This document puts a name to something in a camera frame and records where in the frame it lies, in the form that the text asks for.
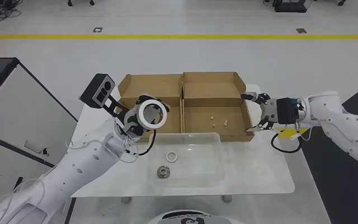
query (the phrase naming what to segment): white robotic arm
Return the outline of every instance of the white robotic arm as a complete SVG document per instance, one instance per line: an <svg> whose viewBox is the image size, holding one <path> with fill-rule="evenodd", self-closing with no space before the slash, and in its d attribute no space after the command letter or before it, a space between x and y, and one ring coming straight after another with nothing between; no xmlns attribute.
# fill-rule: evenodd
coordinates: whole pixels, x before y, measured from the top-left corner
<svg viewBox="0 0 358 224"><path fill-rule="evenodd" d="M115 87L107 74L97 74L81 96L92 108L104 108L113 118L69 146L55 168L36 179L25 190L14 190L0 203L0 224L45 224L78 189L103 175L124 153L146 154L155 140L156 129L164 125L169 107L159 99L142 95L136 106L128 109L114 100L110 93ZM122 111L117 114L116 108ZM152 144L143 153L131 146L147 131L154 130Z"/></svg>
<svg viewBox="0 0 358 224"><path fill-rule="evenodd" d="M245 92L241 97L258 103L262 110L259 124L247 129L247 132L273 130L274 123L295 124L298 133L302 123L321 126L336 145L358 160L358 116L343 108L337 92L321 92L297 99L271 99L268 94L255 92Z"/></svg>

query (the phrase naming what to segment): clear plastic container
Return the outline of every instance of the clear plastic container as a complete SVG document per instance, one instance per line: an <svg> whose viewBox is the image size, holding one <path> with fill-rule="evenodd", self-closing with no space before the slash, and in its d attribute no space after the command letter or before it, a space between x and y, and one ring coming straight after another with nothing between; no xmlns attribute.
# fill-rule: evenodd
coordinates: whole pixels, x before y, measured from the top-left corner
<svg viewBox="0 0 358 224"><path fill-rule="evenodd" d="M175 162L167 161L169 152L177 153ZM148 156L148 179L156 186L212 187L224 178L217 133L157 134ZM169 167L168 179L158 177L160 166Z"/></svg>

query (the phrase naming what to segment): yellow floor line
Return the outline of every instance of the yellow floor line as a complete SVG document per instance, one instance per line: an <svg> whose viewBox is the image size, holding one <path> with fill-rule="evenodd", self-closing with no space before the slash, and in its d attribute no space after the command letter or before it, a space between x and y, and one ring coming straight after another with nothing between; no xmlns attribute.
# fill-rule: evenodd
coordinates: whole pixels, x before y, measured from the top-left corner
<svg viewBox="0 0 358 224"><path fill-rule="evenodd" d="M303 134L308 130L308 128L301 128L300 133ZM290 138L295 135L297 132L294 128L288 128L279 135L279 138Z"/></svg>
<svg viewBox="0 0 358 224"><path fill-rule="evenodd" d="M261 35L261 34L0 34L0 39L275 39L357 40L358 35Z"/></svg>

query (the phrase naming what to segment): open cardboard box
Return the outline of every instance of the open cardboard box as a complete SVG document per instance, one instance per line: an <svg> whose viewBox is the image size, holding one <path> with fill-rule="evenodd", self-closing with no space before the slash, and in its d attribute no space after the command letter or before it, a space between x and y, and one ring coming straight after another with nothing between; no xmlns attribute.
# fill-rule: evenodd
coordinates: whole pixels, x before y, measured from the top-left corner
<svg viewBox="0 0 358 224"><path fill-rule="evenodd" d="M250 141L254 133L244 130L252 127L251 118L240 96L245 91L246 85L236 72L185 72L183 132L217 132L223 142Z"/></svg>
<svg viewBox="0 0 358 224"><path fill-rule="evenodd" d="M133 108L142 94L149 94L161 99L171 108L165 125L157 132L182 132L182 74L139 74L134 76L127 74L118 89L121 95L120 102L127 108ZM149 141L149 136L152 133L153 131L150 131L143 135L139 142Z"/></svg>

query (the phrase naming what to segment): white ring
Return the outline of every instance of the white ring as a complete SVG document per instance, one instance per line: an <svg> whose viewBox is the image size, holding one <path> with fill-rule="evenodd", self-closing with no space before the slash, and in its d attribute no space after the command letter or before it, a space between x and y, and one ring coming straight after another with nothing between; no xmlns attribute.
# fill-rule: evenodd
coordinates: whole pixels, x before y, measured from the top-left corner
<svg viewBox="0 0 358 224"><path fill-rule="evenodd" d="M144 108L146 108L150 104L159 106L163 113L163 118L158 124L151 124L144 117ZM161 102L159 102L158 100L146 100L139 106L137 116L139 117L138 122L143 128L149 129L149 130L154 130L154 129L158 129L164 125L164 123L167 121L168 113L167 113L167 110L164 107L164 105Z"/></svg>
<svg viewBox="0 0 358 224"><path fill-rule="evenodd" d="M173 159L173 160L170 160L169 159L169 155L170 154L174 154L175 155L175 158ZM175 152L168 152L167 153L167 160L168 160L168 162L175 162L176 160L177 160L177 158L178 158L178 155L175 153Z"/></svg>

